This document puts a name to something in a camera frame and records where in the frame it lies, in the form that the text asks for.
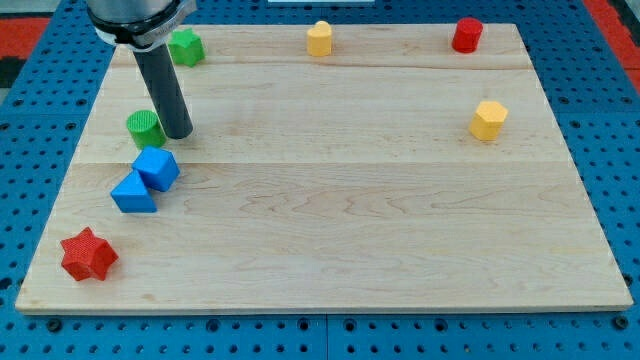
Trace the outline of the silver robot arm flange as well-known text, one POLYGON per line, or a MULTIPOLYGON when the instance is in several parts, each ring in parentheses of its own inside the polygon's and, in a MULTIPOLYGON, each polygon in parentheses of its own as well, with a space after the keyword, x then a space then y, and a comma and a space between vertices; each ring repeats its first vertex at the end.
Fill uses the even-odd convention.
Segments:
POLYGON ((87 14, 100 39, 134 52, 164 45, 197 10, 196 0, 87 0, 87 14))

